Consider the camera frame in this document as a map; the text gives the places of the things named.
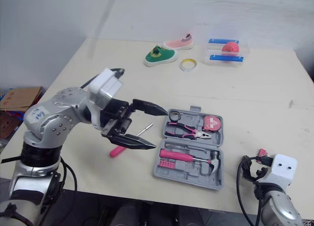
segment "hammer head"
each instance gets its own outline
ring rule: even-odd
[[[219,166],[219,160],[217,158],[217,152],[216,151],[214,151],[212,153],[212,160],[210,161],[210,164],[213,166],[213,169],[212,169],[212,171],[210,173],[212,175],[212,174],[214,174],[217,171],[218,166]]]

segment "pink pliers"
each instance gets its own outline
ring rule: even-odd
[[[175,134],[173,132],[166,131],[165,135],[168,135],[168,136],[178,137],[178,138],[188,138],[188,139],[192,139],[192,140],[195,140],[197,138],[211,139],[211,134],[208,134],[208,133],[203,132],[203,131],[198,131],[197,128],[195,128],[193,126],[187,126],[185,124],[177,123],[177,122],[167,122],[167,126],[173,126],[173,127],[180,128],[180,129],[188,132],[188,134]]]

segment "clear plastic box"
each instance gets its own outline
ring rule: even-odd
[[[238,44],[238,52],[223,51],[228,42]],[[221,66],[240,66],[249,54],[246,43],[237,39],[210,38],[204,47],[204,63]]]

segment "gray tool case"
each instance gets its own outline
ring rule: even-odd
[[[193,184],[204,188],[210,188],[220,190],[224,185],[223,178],[223,153],[219,146],[223,141],[223,121],[222,117],[200,113],[201,108],[198,106],[191,106],[190,111],[170,109],[171,111],[177,111],[180,113],[181,119],[177,123],[182,123],[188,126],[194,126],[197,130],[202,131],[204,125],[205,116],[215,116],[220,119],[221,127],[218,131],[209,132],[212,134],[211,139],[191,140],[188,138],[178,138],[165,135],[165,132],[172,132],[175,134],[185,134],[184,130],[177,127],[167,126],[167,122],[171,122],[167,117],[162,134],[166,137],[162,140],[159,150],[157,162],[154,166],[154,175],[160,178],[171,179],[179,182]],[[167,151],[180,152],[184,154],[192,155],[195,158],[211,160],[213,159],[213,151],[217,152],[217,159],[219,160],[218,169],[215,173],[211,174],[212,166],[206,162],[193,161],[185,162],[181,160],[174,160],[170,158],[161,158],[159,156],[160,151],[165,149]],[[166,161],[172,163],[172,168],[162,167],[160,161]]]

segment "green shoe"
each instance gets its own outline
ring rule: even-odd
[[[178,58],[176,50],[168,50],[164,47],[154,47],[145,57],[145,65],[153,67],[161,63],[171,63]]]

